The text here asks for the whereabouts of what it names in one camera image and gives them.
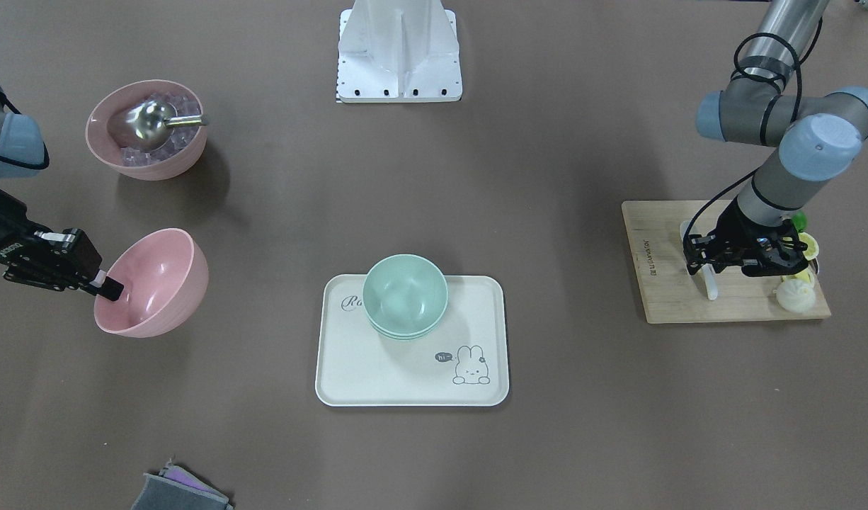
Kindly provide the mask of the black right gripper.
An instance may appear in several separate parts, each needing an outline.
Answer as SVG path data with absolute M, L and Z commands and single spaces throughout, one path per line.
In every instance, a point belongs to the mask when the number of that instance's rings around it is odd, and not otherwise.
M 77 228 L 61 233 L 36 230 L 1 250 L 4 280 L 59 293 L 83 290 L 115 302 L 125 286 L 103 281 L 102 261 L 87 233 Z

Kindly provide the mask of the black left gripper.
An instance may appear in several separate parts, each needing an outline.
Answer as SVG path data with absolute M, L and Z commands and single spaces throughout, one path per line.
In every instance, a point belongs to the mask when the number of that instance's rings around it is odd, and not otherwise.
M 707 206 L 702 206 L 690 220 L 683 237 L 683 254 L 691 276 L 708 264 L 716 273 L 738 266 L 748 277 L 794 275 L 809 267 L 804 257 L 806 245 L 799 241 L 790 217 L 776 226 L 758 224 L 733 201 L 720 214 L 716 228 L 702 236 L 692 228 L 705 209 Z

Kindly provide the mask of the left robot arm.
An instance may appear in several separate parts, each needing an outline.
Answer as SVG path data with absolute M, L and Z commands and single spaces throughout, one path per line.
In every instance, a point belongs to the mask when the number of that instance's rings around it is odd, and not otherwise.
M 747 177 L 709 234 L 681 236 L 687 272 L 729 266 L 748 277 L 806 270 L 807 245 L 794 216 L 840 175 L 868 138 L 868 89 L 849 86 L 822 97 L 786 96 L 799 79 L 803 49 L 813 40 L 825 1 L 774 1 L 760 29 L 738 46 L 724 91 L 708 94 L 697 131 L 719 141 L 773 147 Z

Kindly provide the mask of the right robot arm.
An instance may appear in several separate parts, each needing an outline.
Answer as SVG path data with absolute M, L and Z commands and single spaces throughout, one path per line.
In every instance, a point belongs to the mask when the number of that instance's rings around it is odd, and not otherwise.
M 33 177 L 49 165 L 38 123 L 22 114 L 0 85 L 0 179 Z M 56 232 L 33 222 L 26 204 L 0 189 L 0 264 L 7 281 L 119 300 L 124 286 L 101 270 L 101 262 L 84 230 Z

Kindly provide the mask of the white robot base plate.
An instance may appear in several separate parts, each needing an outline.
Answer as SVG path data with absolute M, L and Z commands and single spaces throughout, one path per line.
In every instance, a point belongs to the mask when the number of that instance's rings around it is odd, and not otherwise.
M 440 1 L 356 1 L 339 16 L 341 103 L 460 101 L 456 14 Z

